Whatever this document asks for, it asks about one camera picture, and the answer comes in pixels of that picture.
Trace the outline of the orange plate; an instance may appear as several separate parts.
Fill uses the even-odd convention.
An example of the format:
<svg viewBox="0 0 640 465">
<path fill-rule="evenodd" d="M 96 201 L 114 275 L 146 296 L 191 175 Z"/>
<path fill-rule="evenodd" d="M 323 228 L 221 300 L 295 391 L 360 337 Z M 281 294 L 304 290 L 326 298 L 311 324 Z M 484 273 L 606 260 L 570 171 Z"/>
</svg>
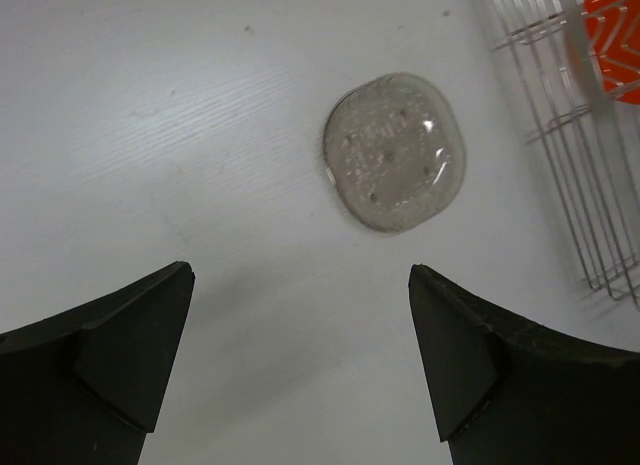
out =
<svg viewBox="0 0 640 465">
<path fill-rule="evenodd" d="M 605 91 L 639 104 L 639 0 L 585 0 L 585 27 Z"/>
</svg>

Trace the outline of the clear glass plate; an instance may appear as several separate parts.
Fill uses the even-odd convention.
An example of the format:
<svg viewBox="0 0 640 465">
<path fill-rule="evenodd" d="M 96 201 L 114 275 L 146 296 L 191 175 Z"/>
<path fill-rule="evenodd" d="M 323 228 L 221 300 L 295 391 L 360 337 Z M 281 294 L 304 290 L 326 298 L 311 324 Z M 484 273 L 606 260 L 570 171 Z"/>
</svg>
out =
<svg viewBox="0 0 640 465">
<path fill-rule="evenodd" d="M 435 217 L 464 182 L 466 146 L 442 92 L 396 72 L 341 97 L 322 131 L 329 177 L 364 226 L 403 233 Z"/>
</svg>

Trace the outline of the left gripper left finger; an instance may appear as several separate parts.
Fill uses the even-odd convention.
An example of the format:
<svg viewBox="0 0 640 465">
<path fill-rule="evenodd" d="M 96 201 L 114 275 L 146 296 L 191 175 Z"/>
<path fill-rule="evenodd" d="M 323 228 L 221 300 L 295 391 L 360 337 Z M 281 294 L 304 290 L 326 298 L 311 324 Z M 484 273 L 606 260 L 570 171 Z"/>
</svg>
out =
<svg viewBox="0 0 640 465">
<path fill-rule="evenodd" d="M 1 335 L 4 464 L 136 464 L 154 432 L 195 275 L 174 262 Z"/>
</svg>

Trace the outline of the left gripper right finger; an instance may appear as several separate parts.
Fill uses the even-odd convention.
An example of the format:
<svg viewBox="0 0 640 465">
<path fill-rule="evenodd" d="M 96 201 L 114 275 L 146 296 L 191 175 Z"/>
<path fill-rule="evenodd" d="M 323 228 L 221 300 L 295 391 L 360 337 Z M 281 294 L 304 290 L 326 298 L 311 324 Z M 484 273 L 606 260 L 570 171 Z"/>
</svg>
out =
<svg viewBox="0 0 640 465">
<path fill-rule="evenodd" d="M 456 464 L 635 464 L 639 356 L 547 328 L 435 270 L 409 277 L 442 442 Z"/>
</svg>

